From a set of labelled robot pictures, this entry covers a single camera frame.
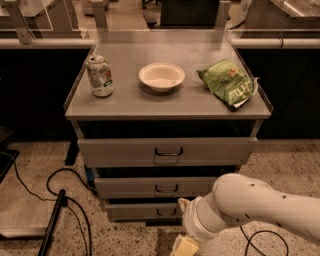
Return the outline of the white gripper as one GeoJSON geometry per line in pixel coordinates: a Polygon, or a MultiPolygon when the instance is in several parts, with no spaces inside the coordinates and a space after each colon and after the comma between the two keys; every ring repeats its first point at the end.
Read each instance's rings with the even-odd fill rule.
{"type": "Polygon", "coordinates": [[[191,202],[186,198],[179,198],[178,204],[184,212],[182,224],[188,236],[179,234],[176,237],[169,256],[194,256],[199,243],[218,235],[219,215],[211,201],[207,201],[205,197],[197,197],[191,202]]]}

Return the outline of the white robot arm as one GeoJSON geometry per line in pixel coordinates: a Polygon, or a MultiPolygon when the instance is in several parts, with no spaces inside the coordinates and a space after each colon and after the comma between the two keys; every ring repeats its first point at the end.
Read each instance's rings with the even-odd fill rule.
{"type": "Polygon", "coordinates": [[[279,226],[315,244],[320,242],[320,199],[288,194],[237,173],[217,178],[212,191],[191,201],[181,198],[182,226],[170,256],[194,256],[199,245],[228,228],[251,221],[279,226]]]}

